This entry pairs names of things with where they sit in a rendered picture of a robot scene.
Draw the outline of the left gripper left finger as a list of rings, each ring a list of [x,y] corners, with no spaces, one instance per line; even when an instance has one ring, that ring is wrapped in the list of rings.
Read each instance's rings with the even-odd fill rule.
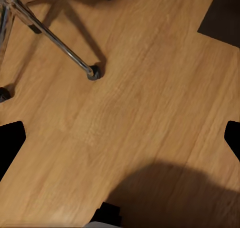
[[[22,121],[0,126],[0,181],[26,140]]]

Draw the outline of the swivel chair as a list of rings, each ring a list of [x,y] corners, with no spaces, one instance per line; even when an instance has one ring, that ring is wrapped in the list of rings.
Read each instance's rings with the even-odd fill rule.
[[[0,68],[8,45],[10,33],[15,16],[17,16],[34,33],[44,33],[64,53],[66,53],[87,75],[88,80],[101,78],[101,70],[97,65],[88,66],[66,44],[56,37],[45,25],[43,25],[27,6],[28,3],[37,0],[0,0]],[[0,87],[0,102],[10,99],[10,93],[6,88]]]

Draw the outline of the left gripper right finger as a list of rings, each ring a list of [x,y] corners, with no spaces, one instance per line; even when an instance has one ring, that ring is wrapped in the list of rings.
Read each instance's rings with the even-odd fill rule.
[[[224,139],[240,161],[240,123],[229,121],[225,129]]]

